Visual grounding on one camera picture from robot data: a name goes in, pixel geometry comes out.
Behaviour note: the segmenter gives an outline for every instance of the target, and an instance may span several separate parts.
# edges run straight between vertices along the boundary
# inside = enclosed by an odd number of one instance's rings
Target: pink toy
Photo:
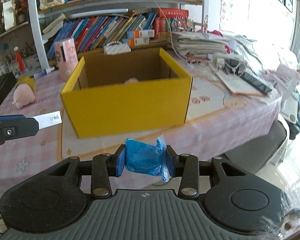
[[[67,81],[78,64],[78,57],[73,38],[55,42],[54,49],[56,52],[60,77],[63,81]]]
[[[13,106],[16,106],[18,109],[23,108],[26,105],[35,102],[35,96],[32,87],[34,87],[34,82],[30,79],[30,81],[23,80],[24,83],[17,83],[17,88],[13,94]]]

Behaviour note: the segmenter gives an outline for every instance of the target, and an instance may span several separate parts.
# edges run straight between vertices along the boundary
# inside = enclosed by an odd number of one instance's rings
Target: wooden shelf
[[[22,23],[22,24],[20,24],[16,27],[11,28],[10,30],[7,30],[6,32],[0,34],[0,39],[3,38],[4,36],[10,34],[10,33],[13,33],[15,30],[18,30],[18,29],[28,25],[28,24],[29,24],[29,22],[24,22],[24,23]]]
[[[135,2],[154,2],[153,0],[76,0],[67,2],[62,5],[57,5],[55,7],[41,10],[38,12],[39,18],[49,17],[51,15],[65,13],[68,11],[73,11],[81,8],[95,7],[108,4],[122,4],[122,3],[135,3]],[[192,4],[192,5],[202,5],[201,0],[156,0],[156,2],[165,3],[180,3],[180,4]]]
[[[158,42],[151,42],[150,44],[146,44],[146,45],[140,45],[140,46],[131,46],[131,49],[147,49],[147,48],[155,48],[155,47],[164,47],[168,44],[167,41],[158,41]],[[78,59],[92,54],[92,53],[103,53],[103,48],[96,48],[93,50],[89,50],[89,51],[85,51],[85,52],[79,52],[78,53]],[[54,66],[57,64],[56,60],[48,60],[49,66]]]

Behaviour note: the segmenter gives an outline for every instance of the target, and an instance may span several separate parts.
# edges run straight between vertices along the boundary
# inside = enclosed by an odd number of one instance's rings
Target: stack of paper
[[[225,46],[229,45],[231,39],[212,33],[172,32],[168,41],[181,56],[206,58],[215,52],[226,53]]]

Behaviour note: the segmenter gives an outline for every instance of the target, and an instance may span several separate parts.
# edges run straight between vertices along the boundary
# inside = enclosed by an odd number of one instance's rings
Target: tablecloth
[[[0,146],[0,197],[10,187],[69,156],[77,155],[81,160],[91,160],[99,153],[114,153],[126,138],[155,144],[156,137],[163,134],[166,143],[178,154],[191,153],[200,160],[209,160],[269,132],[278,115],[280,98],[268,104],[241,96],[232,98],[222,84],[209,80],[211,76],[203,68],[185,68],[194,77],[185,125],[100,138],[77,138],[61,102],[60,91],[64,82],[58,71],[36,81],[37,101],[23,109],[12,106],[12,90],[0,106],[0,115],[23,114],[31,117],[61,110],[64,122],[40,130],[35,137],[7,141]],[[206,115],[202,117],[198,114],[200,112]],[[141,189],[158,180],[159,177],[124,171],[122,177],[111,178],[111,185],[113,190]],[[89,177],[83,178],[83,191],[89,192],[89,182]]]

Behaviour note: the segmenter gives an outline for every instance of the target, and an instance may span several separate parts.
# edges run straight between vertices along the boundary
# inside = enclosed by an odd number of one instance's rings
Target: blue plastic bag
[[[157,145],[146,144],[133,139],[126,140],[126,169],[128,171],[161,176],[162,181],[169,181],[166,166],[167,145],[163,135],[157,138]]]

